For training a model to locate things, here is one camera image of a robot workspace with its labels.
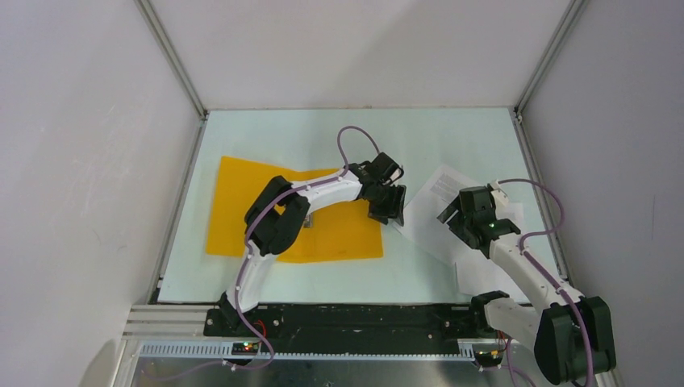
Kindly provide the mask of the orange plastic folder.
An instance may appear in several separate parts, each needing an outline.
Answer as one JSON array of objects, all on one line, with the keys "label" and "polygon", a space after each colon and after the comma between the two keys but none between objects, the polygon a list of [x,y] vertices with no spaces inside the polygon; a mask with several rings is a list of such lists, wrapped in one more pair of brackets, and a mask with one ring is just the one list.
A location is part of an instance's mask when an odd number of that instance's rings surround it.
[{"label": "orange plastic folder", "polygon": [[[224,156],[219,164],[212,202],[206,253],[239,258],[244,252],[244,216],[268,181],[282,175],[305,181],[334,173],[335,169],[295,171],[280,166]],[[384,256],[381,224],[367,216],[365,201],[342,202],[312,214],[312,226],[303,228],[294,244],[277,260],[312,264]]]}]

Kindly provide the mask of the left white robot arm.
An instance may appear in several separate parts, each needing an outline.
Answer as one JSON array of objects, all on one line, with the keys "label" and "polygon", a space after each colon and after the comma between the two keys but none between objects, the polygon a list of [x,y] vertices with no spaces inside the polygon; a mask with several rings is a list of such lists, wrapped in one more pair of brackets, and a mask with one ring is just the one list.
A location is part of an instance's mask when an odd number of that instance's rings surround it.
[{"label": "left white robot arm", "polygon": [[364,201],[369,222],[402,225],[406,188],[397,181],[403,174],[399,164],[380,152],[371,161],[346,164],[306,181],[273,177],[244,216],[245,251],[235,283],[222,297],[228,303],[222,309],[224,326],[239,336],[252,331],[252,310],[258,306],[266,274],[296,243],[307,217],[316,211]]}]

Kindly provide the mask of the printed paper sheet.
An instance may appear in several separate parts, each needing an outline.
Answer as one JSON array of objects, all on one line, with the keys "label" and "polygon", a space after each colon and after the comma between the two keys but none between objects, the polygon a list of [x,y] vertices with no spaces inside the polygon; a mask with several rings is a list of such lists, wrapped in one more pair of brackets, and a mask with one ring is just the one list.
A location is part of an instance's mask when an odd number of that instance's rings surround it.
[{"label": "printed paper sheet", "polygon": [[421,250],[446,265],[481,254],[460,241],[438,216],[459,191],[480,184],[466,175],[442,164],[428,178],[404,208],[404,225],[398,231]]},{"label": "printed paper sheet", "polygon": [[519,286],[502,268],[459,239],[456,239],[455,244],[457,249],[453,253],[453,260],[460,293],[477,296],[500,290],[517,302],[528,301]]}]

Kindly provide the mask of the metal folder clip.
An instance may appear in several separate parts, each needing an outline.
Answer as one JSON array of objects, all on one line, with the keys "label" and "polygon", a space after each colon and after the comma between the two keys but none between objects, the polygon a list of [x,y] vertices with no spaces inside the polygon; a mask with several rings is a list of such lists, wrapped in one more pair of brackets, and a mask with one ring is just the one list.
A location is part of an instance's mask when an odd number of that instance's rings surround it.
[{"label": "metal folder clip", "polygon": [[304,218],[303,227],[304,228],[312,228],[313,227],[313,214],[309,214]]}]

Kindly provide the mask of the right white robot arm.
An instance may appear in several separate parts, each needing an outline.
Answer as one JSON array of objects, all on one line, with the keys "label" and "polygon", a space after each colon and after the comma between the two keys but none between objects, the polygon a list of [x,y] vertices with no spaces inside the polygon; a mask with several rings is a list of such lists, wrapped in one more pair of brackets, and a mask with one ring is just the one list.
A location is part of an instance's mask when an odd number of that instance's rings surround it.
[{"label": "right white robot arm", "polygon": [[553,385],[584,380],[615,369],[617,359],[609,305],[587,297],[551,273],[526,244],[530,238],[497,211],[508,203],[501,184],[464,188],[438,219],[461,242],[501,268],[529,302],[521,306],[495,290],[472,297],[469,326],[481,337],[501,331],[528,348]]}]

